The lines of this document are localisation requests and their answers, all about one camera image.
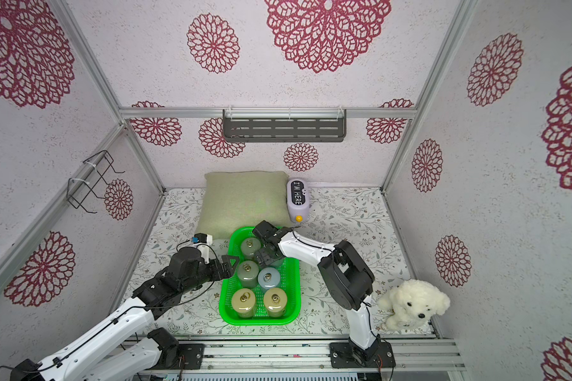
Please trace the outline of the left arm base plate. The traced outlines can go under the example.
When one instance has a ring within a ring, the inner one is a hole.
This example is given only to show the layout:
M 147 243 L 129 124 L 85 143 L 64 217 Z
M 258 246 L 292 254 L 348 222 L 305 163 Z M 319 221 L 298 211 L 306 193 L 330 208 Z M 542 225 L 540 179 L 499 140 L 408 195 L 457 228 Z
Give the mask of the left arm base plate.
M 204 344 L 179 342 L 165 328 L 151 331 L 146 336 L 160 351 L 159 360 L 150 370 L 200 370 Z

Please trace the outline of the dark green canister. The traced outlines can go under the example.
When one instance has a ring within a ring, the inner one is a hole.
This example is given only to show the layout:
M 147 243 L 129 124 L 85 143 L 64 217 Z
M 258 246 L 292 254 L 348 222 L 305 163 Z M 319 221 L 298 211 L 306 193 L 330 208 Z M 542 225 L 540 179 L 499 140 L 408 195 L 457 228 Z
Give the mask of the dark green canister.
M 246 238 L 240 245 L 245 260 L 254 260 L 254 254 L 262 248 L 262 242 L 255 237 Z
M 254 289 L 258 285 L 259 266 L 252 260 L 241 262 L 236 270 L 236 275 L 243 288 Z

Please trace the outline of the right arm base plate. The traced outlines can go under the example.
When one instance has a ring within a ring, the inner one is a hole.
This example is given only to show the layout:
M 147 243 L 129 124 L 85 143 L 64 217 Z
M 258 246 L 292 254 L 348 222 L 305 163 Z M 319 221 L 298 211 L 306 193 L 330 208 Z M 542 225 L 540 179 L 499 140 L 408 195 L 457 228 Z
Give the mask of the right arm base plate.
M 391 344 L 377 340 L 368 349 L 352 341 L 329 344 L 332 368 L 395 368 L 396 359 Z

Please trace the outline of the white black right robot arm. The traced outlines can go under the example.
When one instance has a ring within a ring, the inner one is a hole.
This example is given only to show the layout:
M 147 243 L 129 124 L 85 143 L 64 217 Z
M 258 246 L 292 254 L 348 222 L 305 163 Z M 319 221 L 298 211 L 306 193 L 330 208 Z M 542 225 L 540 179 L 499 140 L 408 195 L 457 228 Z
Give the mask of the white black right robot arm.
M 375 276 L 354 246 L 345 240 L 338 244 L 314 241 L 267 221 L 256 225 L 253 235 L 262 243 L 254 260 L 263 268 L 285 258 L 318 268 L 330 296 L 346 311 L 350 327 L 346 358 L 359 365 L 373 361 L 381 344 L 373 331 L 370 307 Z

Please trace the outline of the green plastic basket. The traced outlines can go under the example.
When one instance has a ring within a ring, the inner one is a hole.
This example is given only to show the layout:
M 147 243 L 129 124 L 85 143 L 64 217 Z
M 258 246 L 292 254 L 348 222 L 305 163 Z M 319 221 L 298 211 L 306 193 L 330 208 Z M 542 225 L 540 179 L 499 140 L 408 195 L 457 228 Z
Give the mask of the green plastic basket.
M 245 261 L 240 250 L 241 243 L 248 237 L 255 237 L 251 227 L 243 227 L 232 233 L 228 246 L 228 255 L 240 258 L 240 263 Z M 256 325 L 256 326 L 274 326 L 287 325 L 293 322 L 300 314 L 301 290 L 300 290 L 300 263 L 295 259 L 285 259 L 284 263 L 277 268 L 281 274 L 281 288 L 288 296 L 288 305 L 284 315 L 279 318 L 268 316 L 263 303 L 265 292 L 257 285 L 251 289 L 257 299 L 257 309 L 254 317 L 248 319 L 239 318 L 231 306 L 233 294 L 243 288 L 238 280 L 236 273 L 230 279 L 222 282 L 222 290 L 219 300 L 219 313 L 223 320 L 230 325 Z

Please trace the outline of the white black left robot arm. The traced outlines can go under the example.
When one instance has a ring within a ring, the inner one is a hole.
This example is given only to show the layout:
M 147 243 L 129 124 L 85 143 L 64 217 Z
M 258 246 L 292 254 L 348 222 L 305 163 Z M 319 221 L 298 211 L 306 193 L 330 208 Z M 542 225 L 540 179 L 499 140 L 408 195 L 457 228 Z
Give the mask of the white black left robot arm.
M 23 360 L 11 368 L 10 379 L 124 380 L 157 365 L 181 366 L 179 341 L 163 328 L 151 331 L 146 338 L 117 355 L 111 352 L 125 339 L 183 304 L 184 294 L 230 279 L 239 258 L 209 257 L 213 252 L 207 244 L 180 249 L 167 267 L 135 289 L 116 311 L 43 360 Z

